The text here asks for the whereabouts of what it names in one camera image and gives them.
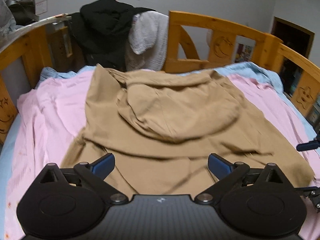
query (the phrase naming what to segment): metal screw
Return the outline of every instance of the metal screw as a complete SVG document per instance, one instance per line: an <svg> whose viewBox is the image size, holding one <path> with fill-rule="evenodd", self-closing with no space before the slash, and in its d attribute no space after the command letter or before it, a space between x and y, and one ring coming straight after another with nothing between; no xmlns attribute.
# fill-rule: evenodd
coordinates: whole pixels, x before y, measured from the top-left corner
<svg viewBox="0 0 320 240"><path fill-rule="evenodd" d="M125 201L126 200L126 196L121 194L121 193L116 193L116 194L111 195L110 199L113 202L119 203L119 202Z"/></svg>
<svg viewBox="0 0 320 240"><path fill-rule="evenodd" d="M197 196L197 199L200 200L201 202L206 203L206 202L211 201L213 199L213 197L208 193L202 193Z"/></svg>

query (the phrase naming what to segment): tan hoodie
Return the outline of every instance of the tan hoodie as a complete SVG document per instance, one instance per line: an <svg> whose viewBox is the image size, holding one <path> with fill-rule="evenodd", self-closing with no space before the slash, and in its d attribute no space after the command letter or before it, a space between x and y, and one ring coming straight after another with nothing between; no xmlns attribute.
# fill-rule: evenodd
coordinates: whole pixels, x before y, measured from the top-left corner
<svg viewBox="0 0 320 240"><path fill-rule="evenodd" d="M87 125L63 166L112 152L106 181L132 194L196 195L215 179L207 158L217 153L252 168L277 163L296 187L313 171L286 138L228 78L213 70L177 76L97 66L85 107Z"/></svg>

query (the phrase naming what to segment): doorway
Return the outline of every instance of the doorway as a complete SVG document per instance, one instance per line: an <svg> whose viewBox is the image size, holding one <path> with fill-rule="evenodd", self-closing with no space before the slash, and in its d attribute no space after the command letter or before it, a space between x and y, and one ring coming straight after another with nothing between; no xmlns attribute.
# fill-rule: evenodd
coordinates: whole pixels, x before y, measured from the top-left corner
<svg viewBox="0 0 320 240"><path fill-rule="evenodd" d="M283 44L308 58L313 43L314 33L294 23L274 17L271 34L280 38ZM292 61L285 59L281 68L280 78L284 92L292 96L298 82L302 69Z"/></svg>

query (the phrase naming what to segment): light blue blanket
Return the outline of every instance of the light blue blanket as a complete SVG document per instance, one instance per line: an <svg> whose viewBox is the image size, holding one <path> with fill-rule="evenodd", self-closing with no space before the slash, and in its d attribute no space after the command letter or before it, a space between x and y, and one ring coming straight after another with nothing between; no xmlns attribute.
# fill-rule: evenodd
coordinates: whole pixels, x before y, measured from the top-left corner
<svg viewBox="0 0 320 240"><path fill-rule="evenodd" d="M44 80L50 77L68 79L84 71L90 71L94 69L95 69L95 66L85 66L82 69L80 69L78 73L75 73L73 71L70 71L68 73L58 73L50 67L45 67L41 72L40 80L36 88L41 84L41 82L43 82ZM312 126L306 121L306 119L302 116L302 114L300 114L300 112L294 107L291 101L288 98L286 98L286 96L283 94L282 82L277 73L263 69L251 62L242 62L238 64L229 65L226 67L216 68L215 70L220 75L223 75L223 76L228 76L231 74L239 74L240 76L243 76L246 78L255 78L260 83L271 84L275 88L280 98L296 112L297 116L303 123L308 139L312 140L316 136L316 132L313 130ZM7 182L11 176L13 148L14 148L14 143L17 138L18 130L20 127L20 121L21 121L21 117L18 114L9 130L7 139L4 142L4 145L0 154L0 237L4 235L4 209L5 209L5 192L6 192L5 189L6 189Z"/></svg>

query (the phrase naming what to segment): colorful poster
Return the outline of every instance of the colorful poster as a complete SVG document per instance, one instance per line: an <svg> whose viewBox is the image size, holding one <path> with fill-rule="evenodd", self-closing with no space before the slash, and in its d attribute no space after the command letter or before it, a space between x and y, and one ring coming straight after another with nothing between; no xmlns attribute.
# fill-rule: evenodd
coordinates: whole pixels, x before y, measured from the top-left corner
<svg viewBox="0 0 320 240"><path fill-rule="evenodd" d="M238 44L238 49L236 52L236 58L235 63L243 62L243 61L250 61L251 54L252 54L253 47L244 45L244 44Z"/></svg>

